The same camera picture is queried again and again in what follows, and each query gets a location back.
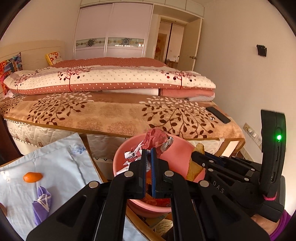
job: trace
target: light blue tablecloth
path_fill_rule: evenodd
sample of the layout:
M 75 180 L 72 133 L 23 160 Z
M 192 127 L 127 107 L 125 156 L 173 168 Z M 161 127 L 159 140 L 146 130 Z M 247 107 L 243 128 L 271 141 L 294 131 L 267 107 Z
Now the light blue tablecloth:
M 27 172 L 40 172 L 43 178 L 36 183 L 26 183 L 23 176 Z M 38 198 L 38 186 L 51 193 L 49 214 L 52 214 L 93 180 L 102 183 L 76 133 L 0 168 L 0 202 L 7 208 L 7 219 L 25 240 L 36 227 L 32 202 Z M 127 218 L 124 228 L 124 240 L 147 240 Z

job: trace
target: purple face mask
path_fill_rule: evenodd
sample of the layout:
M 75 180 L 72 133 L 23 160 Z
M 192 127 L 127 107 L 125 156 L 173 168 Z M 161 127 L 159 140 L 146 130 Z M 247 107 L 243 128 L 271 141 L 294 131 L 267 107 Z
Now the purple face mask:
M 39 186 L 37 190 L 38 199 L 32 203 L 34 210 L 34 221 L 36 225 L 41 224 L 47 217 L 52 204 L 51 194 Z

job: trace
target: headboard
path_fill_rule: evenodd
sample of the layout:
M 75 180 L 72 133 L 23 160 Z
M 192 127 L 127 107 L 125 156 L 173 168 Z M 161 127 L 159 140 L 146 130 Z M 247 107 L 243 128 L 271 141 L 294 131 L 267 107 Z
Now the headboard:
M 45 55 L 51 52 L 59 51 L 61 57 L 65 56 L 65 43 L 59 40 L 40 40 L 32 42 L 23 42 L 0 47 L 0 62 L 10 59 L 19 52 L 22 53 L 23 70 L 35 70 L 49 66 Z M 3 96 L 3 90 L 0 85 L 0 100 Z

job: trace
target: sliding wardrobe door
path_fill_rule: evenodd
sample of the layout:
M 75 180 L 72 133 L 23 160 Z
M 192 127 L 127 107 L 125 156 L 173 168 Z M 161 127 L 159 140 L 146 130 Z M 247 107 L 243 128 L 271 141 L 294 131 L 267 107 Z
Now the sliding wardrobe door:
M 107 31 L 107 57 L 144 57 L 152 5 L 115 3 Z
M 75 33 L 75 59 L 104 57 L 112 4 L 80 9 Z

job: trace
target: purple cloth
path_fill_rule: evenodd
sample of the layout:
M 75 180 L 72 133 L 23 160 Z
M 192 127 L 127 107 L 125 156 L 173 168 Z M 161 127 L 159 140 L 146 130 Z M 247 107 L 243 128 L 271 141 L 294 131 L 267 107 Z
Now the purple cloth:
M 35 224 L 39 225 L 48 216 L 48 212 L 52 204 L 52 196 L 44 187 L 41 187 L 41 186 L 39 186 L 37 189 L 37 195 L 38 195 L 38 200 L 34 201 L 32 205 L 34 209 Z
M 287 213 L 286 210 L 284 210 L 283 215 L 281 216 L 279 220 L 279 225 L 276 228 L 276 230 L 270 235 L 270 240 L 274 241 L 280 233 L 284 230 L 288 222 L 290 221 L 291 216 Z

